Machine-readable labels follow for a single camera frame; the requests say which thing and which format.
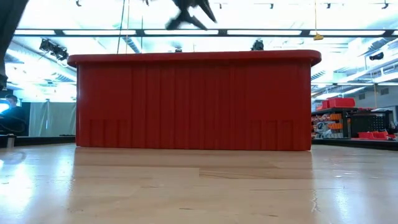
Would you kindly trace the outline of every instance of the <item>bin rim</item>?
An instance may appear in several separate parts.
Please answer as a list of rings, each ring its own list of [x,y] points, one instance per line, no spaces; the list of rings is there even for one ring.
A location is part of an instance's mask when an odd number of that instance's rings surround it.
[[[77,67],[83,63],[121,62],[171,62],[190,60],[303,60],[310,59],[311,66],[321,62],[321,53],[316,50],[265,50],[247,52],[183,52],[149,54],[97,54],[71,55],[68,64]]]

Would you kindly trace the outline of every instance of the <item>black pole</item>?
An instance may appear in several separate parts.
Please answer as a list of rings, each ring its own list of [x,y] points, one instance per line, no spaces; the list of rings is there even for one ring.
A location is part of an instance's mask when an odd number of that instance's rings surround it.
[[[28,1],[0,0],[0,91],[7,87],[8,79],[4,57]]]

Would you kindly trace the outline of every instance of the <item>person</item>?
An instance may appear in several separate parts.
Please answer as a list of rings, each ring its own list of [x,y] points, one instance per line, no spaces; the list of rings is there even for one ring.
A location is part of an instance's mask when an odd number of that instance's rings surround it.
[[[18,97],[7,95],[6,100],[10,104],[10,108],[0,113],[0,134],[21,134],[25,131],[25,111],[17,106]]]

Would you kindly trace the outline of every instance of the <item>ceiling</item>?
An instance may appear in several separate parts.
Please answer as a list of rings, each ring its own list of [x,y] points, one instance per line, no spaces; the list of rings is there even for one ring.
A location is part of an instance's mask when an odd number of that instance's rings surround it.
[[[317,29],[322,30],[398,30],[398,0],[318,0]],[[164,29],[178,13],[170,0],[30,0],[18,30],[145,30]],[[217,18],[213,23],[200,10],[190,13],[209,29],[315,29],[314,0],[210,0]],[[194,29],[184,24],[182,29]],[[327,37],[314,41],[311,37],[264,37],[264,50],[313,49],[322,53],[323,62],[312,69],[312,96],[324,98],[325,93],[350,93],[359,83],[371,83],[377,77],[390,75],[383,82],[393,82],[398,62],[398,40],[360,38],[356,33],[342,38]],[[250,50],[258,37],[59,37],[16,35],[7,51],[9,88],[27,101],[73,101],[76,98],[76,71],[39,50],[42,38],[66,47],[73,54],[115,54],[135,52],[217,52]],[[384,52],[382,60],[369,56]],[[341,86],[337,83],[353,83]]]

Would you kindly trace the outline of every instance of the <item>wooden surface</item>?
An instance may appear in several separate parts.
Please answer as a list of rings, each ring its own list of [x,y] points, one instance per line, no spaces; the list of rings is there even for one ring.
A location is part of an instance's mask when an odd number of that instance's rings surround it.
[[[0,149],[0,223],[396,223],[398,153]]]

